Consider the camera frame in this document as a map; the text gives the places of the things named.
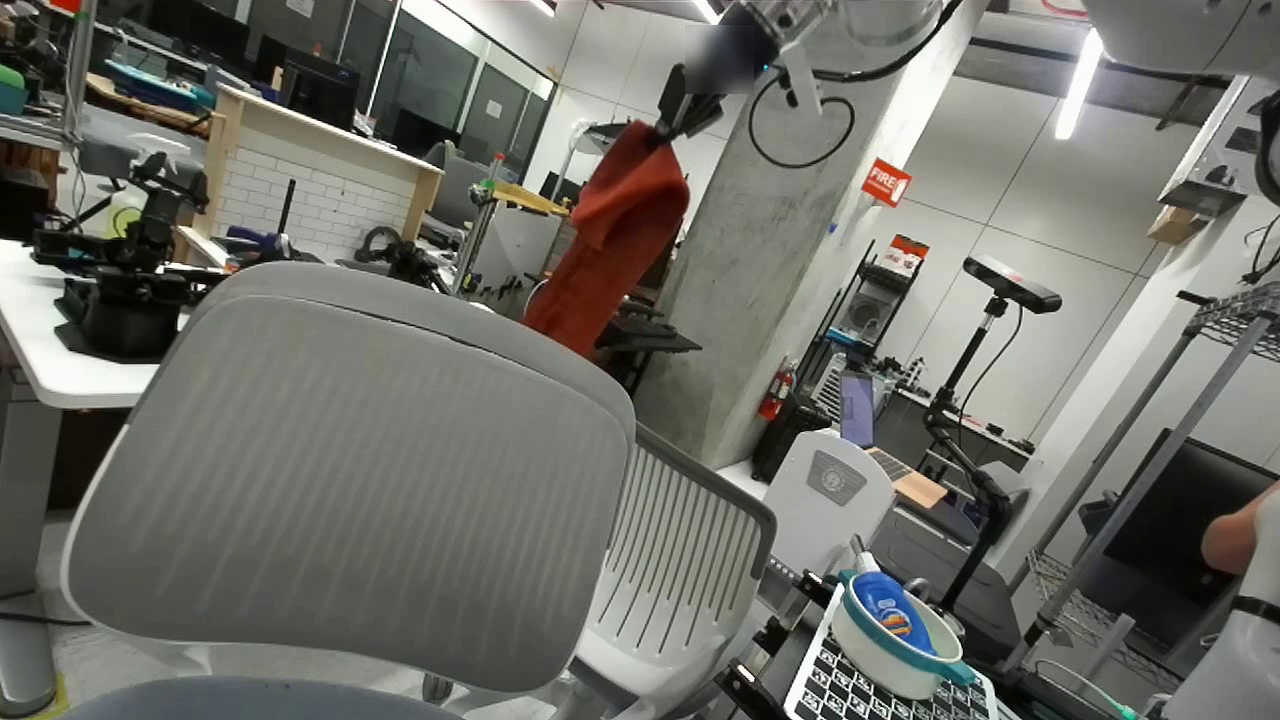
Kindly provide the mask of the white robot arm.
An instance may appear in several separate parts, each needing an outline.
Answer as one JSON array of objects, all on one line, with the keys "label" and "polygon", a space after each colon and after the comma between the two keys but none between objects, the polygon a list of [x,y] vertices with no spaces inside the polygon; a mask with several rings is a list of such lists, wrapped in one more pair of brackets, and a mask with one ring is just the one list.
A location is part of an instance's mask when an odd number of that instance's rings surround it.
[{"label": "white robot arm", "polygon": [[[703,51],[676,63],[654,99],[654,137],[697,137],[722,117],[722,99],[777,81],[786,109],[821,109],[816,83],[858,83],[901,71],[960,12],[960,0],[718,0],[703,25]],[[889,51],[858,71],[810,66],[799,42],[840,33],[854,51]]]}]

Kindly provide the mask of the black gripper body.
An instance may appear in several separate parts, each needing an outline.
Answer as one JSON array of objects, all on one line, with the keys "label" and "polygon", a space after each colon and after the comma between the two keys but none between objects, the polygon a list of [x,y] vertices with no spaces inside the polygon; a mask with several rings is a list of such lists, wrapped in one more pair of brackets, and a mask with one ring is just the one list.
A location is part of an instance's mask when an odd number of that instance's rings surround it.
[{"label": "black gripper body", "polygon": [[678,66],[692,94],[727,94],[781,56],[781,35],[750,2],[727,2],[703,33],[703,56]]}]

